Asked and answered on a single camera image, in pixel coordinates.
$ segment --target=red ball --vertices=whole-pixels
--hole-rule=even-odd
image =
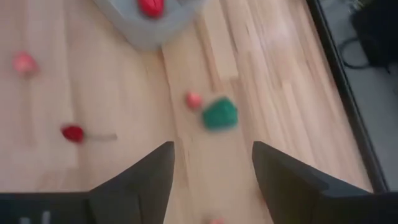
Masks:
[[[192,110],[197,110],[201,108],[203,104],[203,100],[199,94],[196,93],[187,93],[185,97],[185,102],[187,103],[187,106],[192,109]]]
[[[36,61],[27,52],[18,53],[14,58],[13,66],[19,73],[32,73],[38,69]]]
[[[148,17],[159,18],[163,15],[164,0],[138,0],[138,5]]]
[[[65,126],[61,129],[63,137],[67,140],[81,144],[85,138],[84,131],[81,127],[75,125]]]

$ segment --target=pink toy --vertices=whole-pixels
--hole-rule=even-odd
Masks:
[[[13,66],[17,72],[23,75],[31,75],[39,69],[36,61],[27,52],[18,53],[14,57]]]
[[[197,110],[201,108],[203,100],[199,94],[188,92],[185,96],[185,102],[191,110]]]

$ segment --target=green toy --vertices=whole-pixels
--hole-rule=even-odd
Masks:
[[[223,97],[203,110],[202,118],[209,130],[232,128],[238,123],[238,110],[231,100]]]

